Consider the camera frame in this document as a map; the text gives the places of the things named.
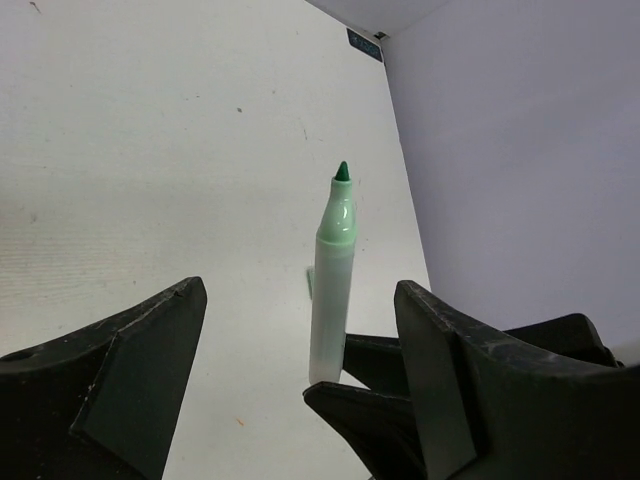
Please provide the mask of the green highlighter cap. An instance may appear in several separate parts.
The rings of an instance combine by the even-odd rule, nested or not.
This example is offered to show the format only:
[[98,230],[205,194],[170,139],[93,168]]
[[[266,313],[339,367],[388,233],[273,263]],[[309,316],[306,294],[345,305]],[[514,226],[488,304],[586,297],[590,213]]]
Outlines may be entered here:
[[315,279],[315,269],[313,266],[309,266],[306,271],[306,281],[307,288],[309,293],[309,298],[313,299],[313,291],[314,291],[314,279]]

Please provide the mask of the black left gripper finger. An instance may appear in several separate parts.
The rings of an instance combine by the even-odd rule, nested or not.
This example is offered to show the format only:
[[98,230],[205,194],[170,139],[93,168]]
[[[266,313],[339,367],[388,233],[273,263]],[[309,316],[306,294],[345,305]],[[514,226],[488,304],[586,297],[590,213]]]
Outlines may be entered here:
[[397,338],[347,334],[343,370],[374,392],[408,392]]
[[635,479],[639,370],[557,355],[404,280],[399,343],[431,479]]
[[207,305],[199,277],[1,359],[4,479],[160,479]]
[[303,399],[352,448],[375,479],[423,479],[425,462],[409,399],[321,382]]

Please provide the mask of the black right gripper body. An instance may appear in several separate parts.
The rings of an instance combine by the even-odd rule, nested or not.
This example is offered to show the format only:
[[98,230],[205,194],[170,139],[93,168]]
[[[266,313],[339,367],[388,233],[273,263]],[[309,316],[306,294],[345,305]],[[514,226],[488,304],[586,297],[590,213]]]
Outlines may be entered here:
[[604,346],[595,325],[579,313],[504,331],[527,344],[557,355],[607,367],[624,364]]

